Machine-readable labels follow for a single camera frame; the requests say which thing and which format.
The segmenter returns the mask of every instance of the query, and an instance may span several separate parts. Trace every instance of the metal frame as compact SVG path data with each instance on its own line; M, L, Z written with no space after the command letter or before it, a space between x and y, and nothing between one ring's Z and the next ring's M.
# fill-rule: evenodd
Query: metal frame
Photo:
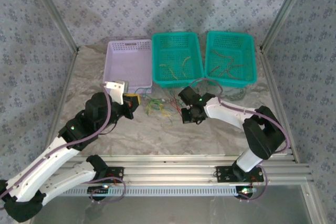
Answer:
M326 213L324 212L316 186L313 182L301 185L301 189L312 223L328 224Z
M61 112L62 112L64 104L65 104L66 94L67 94L67 91L68 91L68 88L69 88L69 84L70 84L70 80L71 80L71 76L72 76L72 71L73 71L74 66L75 66L77 55L78 55L77 51L73 53L73 58L72 58L70 66L69 66L67 78L65 79L63 92L62 92L61 98L59 100L59 103L58 103L58 106L57 106L57 110L55 112L54 119L53 119L53 121L51 123L50 132L49 132L49 134L47 136L47 141L46 141L45 149L51 144L51 142L55 138L55 135L56 135L56 132L57 132L56 126L57 126L57 123L59 121L59 117L61 116Z
M76 156L55 174L72 169L86 160ZM123 180L128 186L245 186L249 183L218 183L215 167L230 166L238 156L163 155L103 156L108 166L124 167ZM263 162L269 185L304 185L312 181L307 164L296 164L291 154L276 154Z
M77 45L71 36L67 26L65 25L59 11L57 10L53 0L41 0L43 4L46 6L48 13L50 14L51 18L53 19L56 27L59 29L63 39L67 43L68 47L71 51L77 50Z
M263 52L267 52L270 48L271 44L277 37L282 25L286 21L287 16L289 15L290 11L292 10L296 0L284 0L282 6L274 19L271 27L268 30L268 33L265 37L264 42L261 44Z
M284 106L282 105L282 101L281 101L281 98L280 98L280 95L279 95L279 91L277 89L276 82L275 82L273 74L272 74L271 67L270 67L269 62L267 60L267 57L261 52L261 50L259 50L257 52L257 56L261 59L261 64L262 64L262 66L264 68L264 71L265 71L267 84L269 86L269 92L271 94L271 98L272 98L273 104L275 106L275 113L277 115L278 120L280 121L280 124L287 131L287 133L289 135L290 149L291 149L291 151L294 155L295 161L297 163L299 163L300 162L299 154L298 154L298 151L296 150L294 138L293 138L289 123L287 121L285 110L283 108Z

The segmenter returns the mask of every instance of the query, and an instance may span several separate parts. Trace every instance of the red wire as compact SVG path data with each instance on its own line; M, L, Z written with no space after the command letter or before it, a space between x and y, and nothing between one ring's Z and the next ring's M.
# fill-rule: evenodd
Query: red wire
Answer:
M255 182L257 182L258 186L259 186L259 181L257 180L257 178L255 176L251 176L251 180L254 180Z
M175 97L175 91L173 92L173 96L174 96L174 100L171 99L170 104L174 109L176 109L178 111L180 116L182 116L181 109L179 108L179 104L178 104L177 99Z
M112 173L109 173L106 176L108 176L108 177L115 177ZM113 182L114 182L114 185L117 184L117 181L115 179L113 180Z

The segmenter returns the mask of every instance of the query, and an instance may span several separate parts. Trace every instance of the gray table surface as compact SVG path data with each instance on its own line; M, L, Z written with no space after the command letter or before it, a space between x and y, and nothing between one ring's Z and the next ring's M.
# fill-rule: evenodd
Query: gray table surface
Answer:
M101 91L106 54L89 47L81 47L66 93L66 101L60 115L57 130L72 119L91 96ZM223 99L241 106L258 108L266 105L274 111L264 69L257 58L258 80L244 89L224 88ZM200 93L216 94L219 88L207 82L197 84ZM178 94L182 88L174 89ZM101 135L88 145L82 155L182 155L182 154L223 154L239 155L247 147L243 131L216 119L207 119L200 125L182 124L176 111L170 106L169 90L161 89L155 83L153 98L164 99L171 109L170 120L160 111L146 115L147 99L134 113L134 119L121 118L117 127L108 135Z

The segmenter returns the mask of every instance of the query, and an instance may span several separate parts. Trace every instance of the glass panel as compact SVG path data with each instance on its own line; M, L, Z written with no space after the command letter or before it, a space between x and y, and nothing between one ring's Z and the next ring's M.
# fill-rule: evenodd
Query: glass panel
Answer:
M57 197L33 224L311 223L300 186L269 186L257 201L234 197L125 197L107 205L88 197Z

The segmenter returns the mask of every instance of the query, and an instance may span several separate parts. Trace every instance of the tangled wires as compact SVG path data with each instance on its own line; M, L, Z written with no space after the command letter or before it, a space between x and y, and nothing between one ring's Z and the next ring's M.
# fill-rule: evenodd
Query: tangled wires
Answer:
M145 113L146 115L151 115L155 111L160 111L161 112L161 127L171 127L173 125L173 121L171 120L171 116L174 116L172 113L172 110L170 108L167 108L167 105L165 104L166 101L164 99L156 99L150 97L146 92L149 88L138 88L135 93L139 89L144 89L145 93L142 94L142 97L148 98L148 102L145 106ZM177 105L177 99L175 98L175 93L173 95L173 99L170 99L170 104L175 108L179 113L181 112L179 106ZM165 126L163 123L164 118L168 118L169 120L169 125Z
M190 78L190 77L188 77L187 74L185 73L185 64L186 64L186 62L187 62L188 60L190 60L190 59L191 59L191 56L186 57L186 58L183 60L183 62L182 62L182 73L183 73L183 76L184 76L185 79ZM167 68L167 69L169 70L169 72L172 74L172 77L173 77L176 81L179 80L179 78L175 75L173 69L172 69L169 65L167 65L167 64L160 64L159 67Z
M180 109L180 106L183 106L180 102L178 102L176 96L175 96L175 91L169 91L169 94L172 96L172 99L170 99L170 104L171 106L177 110L177 112L180 114L180 116L182 116L182 112Z
M225 56L225 55L221 55L219 54L216 50L211 50L211 52L214 52L215 54L217 54L218 56L220 57L223 57L223 58L227 58L227 59L230 59L229 63L226 65L226 69L224 69L219 75L218 77L221 77L222 74L226 73L231 79L235 79L235 80L239 80L238 78L234 77L232 74L230 74L230 70L232 68L238 68L238 67L242 67L243 64L240 64L240 65L233 65L233 62L235 61L235 59L231 56ZM216 71L217 69L219 69L221 66L217 66L215 67L213 70L210 71L209 73L209 76L211 76L211 73Z

